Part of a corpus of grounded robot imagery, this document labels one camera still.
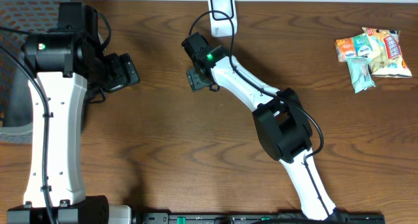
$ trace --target gray mesh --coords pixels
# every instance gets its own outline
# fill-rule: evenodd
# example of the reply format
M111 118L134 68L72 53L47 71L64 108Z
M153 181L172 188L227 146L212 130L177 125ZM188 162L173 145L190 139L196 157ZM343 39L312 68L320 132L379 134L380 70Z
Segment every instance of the gray mesh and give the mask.
M43 32L57 27L60 2L71 0L0 0L0 26ZM26 35L0 31L0 43L20 60ZM0 52L0 140L32 141L32 106L27 79Z

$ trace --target food package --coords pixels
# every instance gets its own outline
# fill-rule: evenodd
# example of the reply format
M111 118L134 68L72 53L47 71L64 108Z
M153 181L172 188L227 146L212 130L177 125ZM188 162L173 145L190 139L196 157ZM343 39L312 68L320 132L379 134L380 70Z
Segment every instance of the food package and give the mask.
M337 50L339 62L346 61L347 57L357 56L354 49L353 40L351 38L336 40L335 49Z
M398 44L399 32L382 29L363 28L371 44L372 51L367 55L372 59L370 69L373 76L412 77Z
M371 59L367 57L349 57L346 59L348 71L350 72L351 84L354 92L358 93L369 87L376 87L370 73L368 72L368 64Z
M354 49L358 57L367 57L373 50L366 34L353 37Z

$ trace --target wooden table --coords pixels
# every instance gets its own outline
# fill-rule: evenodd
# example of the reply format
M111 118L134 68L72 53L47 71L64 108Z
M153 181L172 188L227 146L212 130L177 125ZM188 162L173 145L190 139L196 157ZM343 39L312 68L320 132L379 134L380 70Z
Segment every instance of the wooden table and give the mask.
M299 209L283 166L263 151L251 112L231 93L193 93L181 42L205 2L88 1L112 26L107 53L129 52L141 83L92 105L82 135L88 195L172 212ZM325 135L315 157L337 207L418 219L418 5L237 3L234 54L261 80L293 88ZM374 78L354 94L335 39L399 29L414 78ZM208 17L196 27L212 46ZM106 29L101 23L101 32ZM318 136L312 137L314 148ZM0 223L21 203L31 146L0 144Z

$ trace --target black cable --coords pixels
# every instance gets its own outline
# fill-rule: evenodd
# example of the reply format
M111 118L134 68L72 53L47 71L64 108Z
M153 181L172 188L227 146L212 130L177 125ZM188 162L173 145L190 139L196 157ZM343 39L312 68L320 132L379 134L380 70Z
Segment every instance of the black cable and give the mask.
M89 98L89 99L86 99L85 101L84 101L84 103L83 104L98 104L98 103L104 103L105 101L106 101L106 93L103 91L103 89L100 89L101 90L101 92L100 92L100 95L102 96L102 99L101 100L97 100L97 101L91 101L91 100L93 100L94 98L95 98L95 96L94 97L91 97L91 98Z
M274 98L274 99L279 99L281 102L283 102L283 103L285 103L285 104L287 104L287 105L291 105L291 106L293 106L293 107L295 107L297 110L299 110L300 112L302 112L311 122L312 122L312 124L313 124L313 126L316 128L316 130L317 130L317 132L318 132L318 135L319 135L319 147L318 147L318 149L316 149L316 151L314 151L314 152L312 152L312 153L310 153L310 154L308 154L308 155L306 155L306 156L304 156L304 165L305 165L305 168L306 168L306 170L308 171L308 174L309 174L309 176L310 176L310 179L311 179L311 182L312 182L312 184L313 184L313 187L315 188L315 191L316 191L316 193L317 193L317 195L318 195L318 199L321 201L321 204L323 205L323 207L324 207L324 209L325 209L325 212L327 213L327 215L328 215L328 217L330 216L330 214L329 214L329 212L328 212L328 210L327 210L327 207L325 206L325 203L323 202L323 199L322 199L322 197L321 197L321 195L319 194L319 190L318 190L318 188L317 188L317 186L316 186L316 183L315 183L315 181L314 181L314 178L312 177L312 174L311 174L311 171L310 171L310 169L309 169L309 166L308 166L308 162L307 162L307 159L309 158L309 157L312 157L312 156L314 156L314 155L316 155L316 154L318 154L322 149L323 149L323 147L324 147L324 136L323 136L323 134L322 134L322 130L321 130L321 128L319 127L319 125L316 123L316 121L305 111L305 110L303 110L301 107L299 107L299 105L298 104L296 104L296 103L294 103L293 101L290 101L290 100L287 100L287 99L284 99L283 97L279 97L279 96L277 96L277 95L275 95L275 94L272 94L272 93L269 93L269 92L266 92L263 88L260 88L259 86L257 86L256 84L254 84L252 81L250 81L250 80L248 80L240 71L238 71L238 69L236 68L236 66L234 66L234 63L233 63L233 58L232 58L232 56L233 56L233 45L234 45L234 37L235 37L235 28L234 28L234 24L233 24L233 21L232 21L232 19L231 19L231 17L229 17L228 16L228 14L226 14L226 13L224 13L224 12L222 12L222 11L218 11L218 10L210 10L210 11L207 11L207 12L204 12L203 14L201 14L194 22L193 22L193 24L191 25L191 27L190 27L190 31L189 31L189 36L191 35L191 32L192 32L192 30L193 30L193 27L196 25L196 23L203 17L203 16L205 16L205 15L207 15L207 14L211 14L211 13L215 13L215 12L217 12L217 13L220 13L220 14L222 14L222 15L224 15L228 20L229 20L229 22L231 23L231 28L232 28L232 35L231 35L231 46L230 46L230 48L229 48L229 64L231 65L231 67L233 68L233 71L239 76L239 77L241 77L245 82L247 82L249 85L251 85L253 88L255 88L257 91L260 91L262 94L265 94L265 95L268 95L269 97L272 97L272 98Z
M106 20L105 16L104 16L102 13L99 13L99 16L100 16L100 18L104 21L104 24L106 25L107 30L108 30L108 36L107 36L106 40L105 40L105 41L102 43L102 45L101 45L102 50L105 50L105 49L106 49L106 47L109 45L110 38L111 38L111 36L112 36L112 29L110 28L110 25L109 25L109 23L107 22L107 20Z
M37 90L40 101L42 101L42 105L44 107L44 114L43 118L45 120L44 122L44 146L42 148L42 191L44 193L45 198L45 207L46 212L48 214L48 218L50 220L51 224L55 224L55 219L52 214L52 205L51 205L51 198L50 198L50 190L48 186L48 177L47 177L47 165L48 165L48 132L49 132L49 122L50 122L50 113L49 113L49 107L48 107L48 100L44 96L41 88L36 83L35 79L32 77L32 75L29 73L29 71L25 68L23 64L19 62L3 45L0 44L0 49L4 51L4 53L9 57L19 68L20 70L25 74L27 79L33 84L33 87Z
M30 32L30 31L20 31L20 30L11 29L11 28L2 27L2 26L0 26L0 30L2 30L2 31L8 31L8 32L13 32L13 33L19 33L19 34L22 34L22 35L30 35L30 34L32 34L32 32Z

